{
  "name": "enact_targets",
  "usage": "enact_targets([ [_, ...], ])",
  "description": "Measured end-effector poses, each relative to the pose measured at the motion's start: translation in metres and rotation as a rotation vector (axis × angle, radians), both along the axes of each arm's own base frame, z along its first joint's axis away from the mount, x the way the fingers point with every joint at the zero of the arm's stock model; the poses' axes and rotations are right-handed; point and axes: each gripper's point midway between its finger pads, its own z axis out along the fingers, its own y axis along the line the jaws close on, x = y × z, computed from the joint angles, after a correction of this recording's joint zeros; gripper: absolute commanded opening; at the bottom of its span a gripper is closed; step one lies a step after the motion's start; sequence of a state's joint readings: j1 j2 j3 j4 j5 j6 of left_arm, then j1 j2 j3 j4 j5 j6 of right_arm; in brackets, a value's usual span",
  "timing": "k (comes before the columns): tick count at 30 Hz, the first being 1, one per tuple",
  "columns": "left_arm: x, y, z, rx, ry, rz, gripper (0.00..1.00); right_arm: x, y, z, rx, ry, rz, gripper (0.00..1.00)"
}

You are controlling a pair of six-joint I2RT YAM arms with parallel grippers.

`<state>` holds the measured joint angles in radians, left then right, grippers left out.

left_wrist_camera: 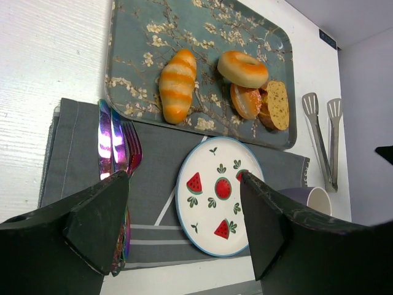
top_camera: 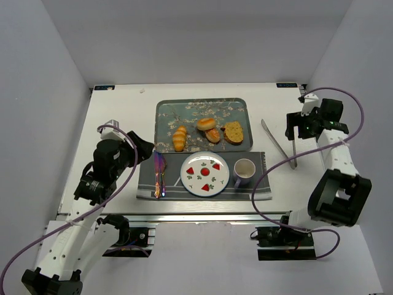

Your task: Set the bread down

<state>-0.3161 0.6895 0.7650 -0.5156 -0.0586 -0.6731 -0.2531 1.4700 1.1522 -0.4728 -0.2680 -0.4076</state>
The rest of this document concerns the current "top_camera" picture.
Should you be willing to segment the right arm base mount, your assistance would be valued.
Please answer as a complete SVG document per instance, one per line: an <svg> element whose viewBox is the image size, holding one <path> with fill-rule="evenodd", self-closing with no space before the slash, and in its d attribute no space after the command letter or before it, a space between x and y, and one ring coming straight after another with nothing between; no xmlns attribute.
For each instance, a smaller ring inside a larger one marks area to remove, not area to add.
<svg viewBox="0 0 393 295"><path fill-rule="evenodd" d="M316 260L311 234L286 227L256 227L250 239L257 242L259 261Z"/></svg>

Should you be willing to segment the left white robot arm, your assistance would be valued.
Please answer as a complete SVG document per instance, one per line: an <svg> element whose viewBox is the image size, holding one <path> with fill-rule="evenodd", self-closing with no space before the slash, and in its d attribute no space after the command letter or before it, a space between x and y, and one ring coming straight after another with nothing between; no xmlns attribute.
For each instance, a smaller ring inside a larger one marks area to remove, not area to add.
<svg viewBox="0 0 393 295"><path fill-rule="evenodd" d="M84 167L74 192L65 229L57 232L36 269L26 270L21 278L30 294L80 294L82 280L110 247L127 249L136 243L126 217L100 218L121 174L152 155L153 143L133 131L127 137L132 143L116 131L101 134L93 160Z"/></svg>

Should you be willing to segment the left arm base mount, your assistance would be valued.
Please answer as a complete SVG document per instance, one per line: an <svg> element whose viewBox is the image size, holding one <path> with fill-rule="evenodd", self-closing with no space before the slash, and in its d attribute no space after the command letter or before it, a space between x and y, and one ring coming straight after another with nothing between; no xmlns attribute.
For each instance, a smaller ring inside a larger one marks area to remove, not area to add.
<svg viewBox="0 0 393 295"><path fill-rule="evenodd" d="M119 239L109 247L103 257L146 258L151 254L155 240L155 228L126 225L126 221L126 217L117 214L110 214L96 220L95 233L103 224L114 226L119 233Z"/></svg>

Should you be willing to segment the golden ring doughnut bread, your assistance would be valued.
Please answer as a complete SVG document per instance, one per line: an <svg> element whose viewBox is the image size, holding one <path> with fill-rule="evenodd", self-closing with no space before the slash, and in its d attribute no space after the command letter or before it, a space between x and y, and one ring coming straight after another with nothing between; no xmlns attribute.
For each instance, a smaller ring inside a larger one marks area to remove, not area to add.
<svg viewBox="0 0 393 295"><path fill-rule="evenodd" d="M198 120L196 124L197 124L196 125L197 129L201 131L216 128L217 125L216 120L214 118L202 118Z"/></svg>

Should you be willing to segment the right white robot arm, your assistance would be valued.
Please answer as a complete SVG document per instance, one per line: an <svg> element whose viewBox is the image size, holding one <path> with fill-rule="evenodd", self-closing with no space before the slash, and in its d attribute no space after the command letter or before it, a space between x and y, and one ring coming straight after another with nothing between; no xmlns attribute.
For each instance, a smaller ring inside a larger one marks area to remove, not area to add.
<svg viewBox="0 0 393 295"><path fill-rule="evenodd" d="M282 221L299 232L323 226L356 224L372 189L369 179L361 177L352 161L346 139L348 126L340 121L343 103L320 100L316 95L300 97L303 108L287 115L286 137L316 140L325 172L314 188L306 207L290 211Z"/></svg>

